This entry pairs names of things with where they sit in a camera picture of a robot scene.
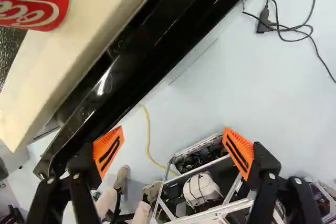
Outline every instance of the black surface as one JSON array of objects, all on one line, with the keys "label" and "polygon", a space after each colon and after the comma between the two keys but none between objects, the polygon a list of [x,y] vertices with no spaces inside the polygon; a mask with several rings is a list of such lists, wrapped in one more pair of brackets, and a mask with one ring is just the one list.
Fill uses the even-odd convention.
[{"label": "black surface", "polygon": [[80,101],[93,89],[97,80],[105,73],[109,66],[113,63],[112,58],[108,54],[103,54],[96,64],[90,69],[85,77],[80,81],[76,88],[71,92],[68,98],[62,103],[56,112],[57,120],[65,124],[77,108]]},{"label": "black surface", "polygon": [[[114,217],[114,213],[109,209],[109,210],[107,210],[107,214],[106,214],[105,218],[102,220],[102,222],[104,222],[104,220],[108,221],[108,222],[111,222],[113,217]],[[133,219],[133,217],[134,217],[134,214],[119,215],[118,218],[116,219],[116,222],[119,223],[119,222],[123,222],[125,220],[131,220],[131,219]]]},{"label": "black surface", "polygon": [[247,184],[251,189],[259,188],[264,173],[273,173],[278,176],[281,170],[281,163],[262,144],[253,144],[254,160],[247,178]]},{"label": "black surface", "polygon": [[70,159],[67,168],[72,173],[81,173],[85,176],[86,183],[91,190],[97,190],[101,178],[97,166],[93,161],[93,144],[86,143],[76,155]]},{"label": "black surface", "polygon": [[237,167],[233,166],[225,170],[218,169],[219,167],[210,167],[213,181],[219,186],[220,193],[225,197],[232,187],[233,182],[239,174]]},{"label": "black surface", "polygon": [[48,184],[44,179],[37,187],[26,224],[60,224],[63,211],[70,200],[67,180]]},{"label": "black surface", "polygon": [[149,0],[109,48],[116,60],[111,90],[72,115],[34,173],[63,174],[83,143],[115,126],[238,1]]},{"label": "black surface", "polygon": [[271,178],[265,173],[261,179],[258,194],[253,203],[247,224],[271,224],[273,211],[277,199],[278,178]]},{"label": "black surface", "polygon": [[101,224],[96,206],[92,200],[90,189],[84,179],[85,176],[80,174],[77,179],[73,176],[74,173],[70,173],[69,188],[76,222],[78,224]]},{"label": "black surface", "polygon": [[291,197],[291,204],[297,211],[289,224],[322,224],[321,215],[314,199],[314,194],[307,181],[299,177],[289,177],[287,187]]}]

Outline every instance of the orange gripper pad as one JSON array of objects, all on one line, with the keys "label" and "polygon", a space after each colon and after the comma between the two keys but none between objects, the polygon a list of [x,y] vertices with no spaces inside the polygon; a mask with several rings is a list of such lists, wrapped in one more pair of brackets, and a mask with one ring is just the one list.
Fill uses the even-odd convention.
[{"label": "orange gripper pad", "polygon": [[101,179],[104,178],[123,142],[124,136],[121,126],[94,141],[93,160]]},{"label": "orange gripper pad", "polygon": [[242,173],[244,180],[247,180],[254,160],[253,143],[226,127],[224,128],[222,143]]}]

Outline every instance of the person's leg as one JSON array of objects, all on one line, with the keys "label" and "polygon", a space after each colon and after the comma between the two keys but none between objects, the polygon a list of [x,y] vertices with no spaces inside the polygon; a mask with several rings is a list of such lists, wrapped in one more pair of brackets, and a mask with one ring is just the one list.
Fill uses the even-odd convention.
[{"label": "person's leg", "polygon": [[132,224],[148,224],[149,211],[151,210],[151,205],[158,197],[160,186],[161,181],[155,181],[143,188],[143,198],[135,211]]},{"label": "person's leg", "polygon": [[124,193],[126,178],[129,174],[129,171],[130,168],[127,165],[121,167],[118,171],[117,179],[114,183],[113,188],[108,187],[97,200],[96,209],[98,216],[100,217],[101,220],[105,217],[107,211],[115,202],[117,192],[119,192],[120,194]]}]

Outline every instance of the coca-cola logo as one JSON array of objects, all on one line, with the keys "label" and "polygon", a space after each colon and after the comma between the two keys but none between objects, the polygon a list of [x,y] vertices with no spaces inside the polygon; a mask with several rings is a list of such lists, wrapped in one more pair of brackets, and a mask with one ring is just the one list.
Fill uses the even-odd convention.
[{"label": "coca-cola logo", "polygon": [[58,17],[58,15],[58,6],[49,1],[0,1],[0,20],[8,20],[9,26],[21,28],[44,26],[53,22]]}]

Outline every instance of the black metal frame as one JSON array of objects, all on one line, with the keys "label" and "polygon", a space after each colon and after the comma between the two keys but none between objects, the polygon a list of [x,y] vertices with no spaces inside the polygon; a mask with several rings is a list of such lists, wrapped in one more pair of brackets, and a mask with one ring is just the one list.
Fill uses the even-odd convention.
[{"label": "black metal frame", "polygon": [[[112,65],[105,79],[79,105],[34,173],[41,179],[62,175],[83,143],[115,126],[238,1],[148,0],[107,50]],[[97,95],[102,83],[103,95]]]},{"label": "black metal frame", "polygon": [[255,142],[254,160],[247,178],[258,193],[247,224],[270,224],[277,199],[286,208],[289,224],[322,224],[311,187],[304,179],[279,176],[281,163],[259,142]]},{"label": "black metal frame", "polygon": [[[64,209],[72,201],[77,223],[100,224],[91,190],[97,190],[101,177],[93,160],[93,144],[86,143],[67,163],[69,176],[43,179],[34,195],[26,224],[61,224]],[[121,190],[117,190],[114,213],[109,211],[111,224],[125,224],[134,214],[120,215]]]}]

